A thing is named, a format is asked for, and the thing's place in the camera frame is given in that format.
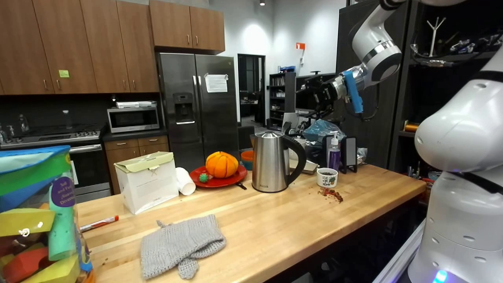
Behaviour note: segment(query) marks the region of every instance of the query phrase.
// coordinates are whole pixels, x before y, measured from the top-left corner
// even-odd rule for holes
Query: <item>red plate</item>
[[[221,188],[221,187],[230,187],[235,184],[243,182],[247,177],[247,168],[239,165],[238,173],[230,177],[211,177],[208,182],[200,182],[200,174],[208,173],[206,166],[199,166],[191,171],[191,177],[195,182],[195,185],[203,188]]]

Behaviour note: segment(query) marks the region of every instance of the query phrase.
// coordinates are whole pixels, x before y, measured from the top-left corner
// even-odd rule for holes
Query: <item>kettle handle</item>
[[[298,166],[294,168],[294,171],[291,174],[287,176],[287,184],[290,185],[302,173],[309,157],[307,157],[305,149],[302,148],[302,144],[298,140],[294,140],[288,135],[282,135],[282,140],[285,141],[287,148],[291,148],[293,151],[296,151],[296,154],[299,157]]]

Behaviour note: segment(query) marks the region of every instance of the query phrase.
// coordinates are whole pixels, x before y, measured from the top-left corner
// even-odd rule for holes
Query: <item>backsplash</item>
[[[52,94],[52,96],[0,96],[0,124],[21,133],[19,115],[30,129],[78,127],[103,129],[107,126],[107,108],[117,100],[158,100],[158,94]]]

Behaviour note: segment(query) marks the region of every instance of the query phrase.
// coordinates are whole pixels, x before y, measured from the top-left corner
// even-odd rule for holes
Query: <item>stainless steel refrigerator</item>
[[[214,151],[238,157],[239,127],[232,56],[158,53],[170,149],[194,170]]]

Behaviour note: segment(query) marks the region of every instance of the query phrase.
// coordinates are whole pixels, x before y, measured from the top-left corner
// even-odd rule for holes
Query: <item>microwave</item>
[[[112,133],[161,129],[158,104],[107,108]]]

